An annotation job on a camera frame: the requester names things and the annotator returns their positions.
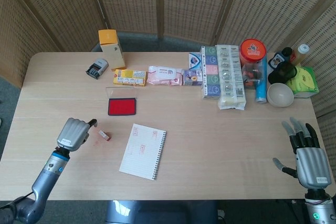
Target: notebook spiral binding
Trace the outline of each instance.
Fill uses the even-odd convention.
[[[162,151],[163,151],[164,141],[166,140],[166,136],[167,136],[167,132],[164,132],[163,136],[162,136],[162,139],[161,139],[159,154],[158,154],[158,157],[157,157],[156,163],[155,163],[154,174],[153,174],[153,177],[152,177],[153,180],[156,180],[156,177],[157,177],[157,172],[159,170],[159,164],[160,164],[161,155],[162,155]]]

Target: black cap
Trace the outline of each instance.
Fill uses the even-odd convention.
[[[290,56],[292,54],[293,50],[290,48],[290,47],[285,47],[281,53],[284,55],[284,56]]]

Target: black bottle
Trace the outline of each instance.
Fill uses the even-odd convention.
[[[285,47],[281,52],[277,52],[272,59],[268,61],[269,66],[272,69],[276,69],[281,62],[289,62],[290,55],[293,50],[290,47]]]

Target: spiral notebook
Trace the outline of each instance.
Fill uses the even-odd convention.
[[[167,131],[133,124],[120,172],[156,180]]]

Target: red lid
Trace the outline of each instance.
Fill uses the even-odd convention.
[[[241,55],[250,62],[258,62],[266,55],[265,45],[257,39],[246,39],[240,45]]]

